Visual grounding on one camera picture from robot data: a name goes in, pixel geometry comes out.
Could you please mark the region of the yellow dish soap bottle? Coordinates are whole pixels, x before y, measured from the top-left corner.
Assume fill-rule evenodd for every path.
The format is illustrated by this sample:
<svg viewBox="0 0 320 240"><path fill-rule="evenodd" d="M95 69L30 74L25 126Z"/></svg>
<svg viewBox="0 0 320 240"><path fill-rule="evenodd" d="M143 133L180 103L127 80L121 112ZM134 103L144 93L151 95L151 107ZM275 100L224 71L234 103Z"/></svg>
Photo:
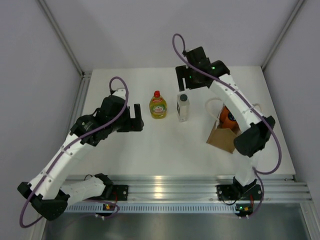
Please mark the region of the yellow dish soap bottle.
<svg viewBox="0 0 320 240"><path fill-rule="evenodd" d="M151 117L154 119L163 119L167 115L167 109L167 102L161 96L160 91L156 90L149 102Z"/></svg>

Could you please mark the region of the clear square bottle grey cap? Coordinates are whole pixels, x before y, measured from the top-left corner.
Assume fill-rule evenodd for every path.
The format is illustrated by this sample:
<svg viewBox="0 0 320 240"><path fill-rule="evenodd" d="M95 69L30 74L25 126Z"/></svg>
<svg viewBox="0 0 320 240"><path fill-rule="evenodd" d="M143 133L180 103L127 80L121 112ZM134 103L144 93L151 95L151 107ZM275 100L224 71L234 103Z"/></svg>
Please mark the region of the clear square bottle grey cap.
<svg viewBox="0 0 320 240"><path fill-rule="evenodd" d="M189 116L189 106L190 106L189 98L185 93L177 96L176 110L177 110L178 120L180 122L187 121Z"/></svg>

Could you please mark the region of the orange pump bottle dark top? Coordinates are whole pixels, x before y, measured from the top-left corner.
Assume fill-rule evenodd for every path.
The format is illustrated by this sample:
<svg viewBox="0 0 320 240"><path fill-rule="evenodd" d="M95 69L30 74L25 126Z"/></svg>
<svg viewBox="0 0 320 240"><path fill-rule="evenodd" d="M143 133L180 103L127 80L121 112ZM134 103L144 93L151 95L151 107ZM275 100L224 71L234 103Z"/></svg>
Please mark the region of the orange pump bottle dark top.
<svg viewBox="0 0 320 240"><path fill-rule="evenodd" d="M237 126L237 121L234 118L234 116L229 112L222 123L222 128L232 130L236 126Z"/></svg>

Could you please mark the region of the orange pump bottle navy top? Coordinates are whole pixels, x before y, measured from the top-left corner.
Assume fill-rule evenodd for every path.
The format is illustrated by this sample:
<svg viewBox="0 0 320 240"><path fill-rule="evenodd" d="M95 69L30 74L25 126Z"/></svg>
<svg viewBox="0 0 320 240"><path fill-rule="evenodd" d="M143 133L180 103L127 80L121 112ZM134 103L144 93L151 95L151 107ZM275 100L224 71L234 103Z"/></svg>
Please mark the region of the orange pump bottle navy top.
<svg viewBox="0 0 320 240"><path fill-rule="evenodd" d="M229 119L229 113L230 113L229 109L228 109L226 106L224 106L224 107L222 108L221 112L220 112L219 121L220 121L221 123L224 123L226 120L229 121L229 120L230 120L230 119Z"/></svg>

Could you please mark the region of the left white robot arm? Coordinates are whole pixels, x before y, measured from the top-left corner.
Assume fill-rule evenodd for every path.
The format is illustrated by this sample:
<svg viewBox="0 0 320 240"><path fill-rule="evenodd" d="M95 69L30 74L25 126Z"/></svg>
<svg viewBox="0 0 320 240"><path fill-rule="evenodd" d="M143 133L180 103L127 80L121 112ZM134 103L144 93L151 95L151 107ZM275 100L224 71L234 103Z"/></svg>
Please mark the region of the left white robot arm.
<svg viewBox="0 0 320 240"><path fill-rule="evenodd" d="M22 182L18 192L46 220L57 219L66 210L84 200L125 200L109 177L98 173L87 180L65 185L70 172L110 134L140 132L144 122L139 104L134 105L135 117L127 106L125 88L112 90L92 114L79 117L64 143L46 167L29 182Z"/></svg>

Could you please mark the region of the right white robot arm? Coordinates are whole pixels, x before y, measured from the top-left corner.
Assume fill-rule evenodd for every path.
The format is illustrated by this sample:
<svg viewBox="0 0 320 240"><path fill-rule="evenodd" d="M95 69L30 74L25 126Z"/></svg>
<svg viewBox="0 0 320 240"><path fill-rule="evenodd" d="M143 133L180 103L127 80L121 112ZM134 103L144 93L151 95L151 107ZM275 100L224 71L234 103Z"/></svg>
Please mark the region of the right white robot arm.
<svg viewBox="0 0 320 240"><path fill-rule="evenodd" d="M270 137L275 136L275 119L256 110L236 85L228 67L220 60L211 62L203 47L183 50L178 56L185 63L175 68L179 91L208 88L228 111L222 112L221 116L225 121L235 122L238 128L232 143L239 155L239 167L232 183L216 187L218 199L229 204L239 200L261 200L262 185L257 183L258 154Z"/></svg>

